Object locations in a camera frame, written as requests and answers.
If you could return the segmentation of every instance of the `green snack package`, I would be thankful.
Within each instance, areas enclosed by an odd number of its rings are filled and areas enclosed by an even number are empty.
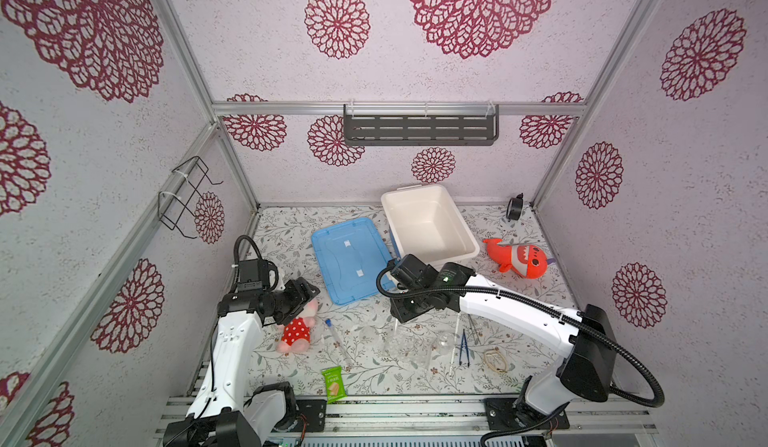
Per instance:
[[[329,404],[346,397],[344,382],[341,380],[341,365],[323,370],[322,376],[326,378],[326,397]]]

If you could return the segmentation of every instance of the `white storage box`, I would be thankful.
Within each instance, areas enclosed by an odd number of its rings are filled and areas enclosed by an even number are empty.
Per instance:
[[[398,257],[412,253],[437,270],[480,252],[450,194],[442,185],[408,186],[382,195],[389,235]]]

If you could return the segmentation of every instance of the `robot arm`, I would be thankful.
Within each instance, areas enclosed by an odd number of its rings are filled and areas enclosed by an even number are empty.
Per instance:
[[[391,271],[398,287],[407,293],[387,292],[380,279]],[[558,357],[542,373],[529,377],[514,403],[514,417],[521,428],[531,428],[556,414],[574,398],[605,402],[609,392],[641,405],[664,402],[660,385],[634,356],[615,342],[606,313],[587,305],[580,312],[540,303],[475,273],[447,263],[438,272],[413,255],[392,260],[379,273],[377,287],[390,299],[390,311],[401,323],[430,309],[449,308],[493,319],[538,340]],[[648,381],[652,399],[643,399],[610,384],[616,355],[625,357]]]
[[[186,419],[168,424],[163,445],[201,445],[211,434],[219,447],[262,445],[273,429],[288,430],[296,422],[298,406],[288,382],[265,385],[245,401],[246,370],[250,354],[264,338],[265,318],[289,323],[320,289],[301,277],[289,280],[283,290],[270,289],[268,282],[259,279],[272,270],[266,263],[261,259],[240,262],[243,278],[236,277],[235,292],[218,304],[215,346],[211,339],[211,361],[203,384]]]

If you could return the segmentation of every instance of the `floral tablecloth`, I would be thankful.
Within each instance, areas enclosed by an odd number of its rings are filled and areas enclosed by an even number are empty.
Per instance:
[[[501,237],[510,243],[537,243],[550,252],[528,208],[513,227],[502,221],[504,208],[501,206],[460,206],[459,210],[481,245],[480,254],[462,262],[464,265],[543,302],[574,307],[556,264],[549,266],[541,279],[521,279],[514,273],[500,273],[498,264],[485,253],[482,240],[490,237]],[[310,236],[334,223],[366,216],[376,224],[393,253],[389,226],[380,206],[271,207],[263,209],[260,215],[253,237],[263,257],[280,266],[286,279],[303,276],[321,288],[317,316],[331,319],[355,365],[345,362],[322,322],[312,329],[310,351],[304,355],[276,352],[275,345],[283,335],[283,327],[265,327],[264,341],[253,352],[248,369],[252,389],[288,380],[298,395],[324,394],[325,383],[320,372],[342,365],[344,386],[350,395],[517,393],[529,375],[554,360],[554,352],[542,344],[481,317],[473,317],[476,326],[473,330],[465,313],[433,310],[410,323],[398,325],[395,331],[396,320],[389,315],[389,301],[381,295],[347,306],[331,303]],[[373,327],[375,333],[371,329],[361,330],[367,326]],[[466,331],[468,340],[469,366],[466,361],[458,365],[458,347],[452,354],[432,352],[427,360],[427,348],[437,333],[458,333],[460,339],[462,331]],[[506,373],[497,373],[484,364],[483,353],[491,349],[505,357]],[[502,365],[498,360],[494,364]]]

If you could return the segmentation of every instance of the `orange plush shark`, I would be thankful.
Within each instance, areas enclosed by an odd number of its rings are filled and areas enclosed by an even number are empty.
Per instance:
[[[520,277],[538,279],[547,271],[547,254],[532,243],[498,245],[502,239],[485,239],[488,256],[499,264],[498,271],[512,269]]]

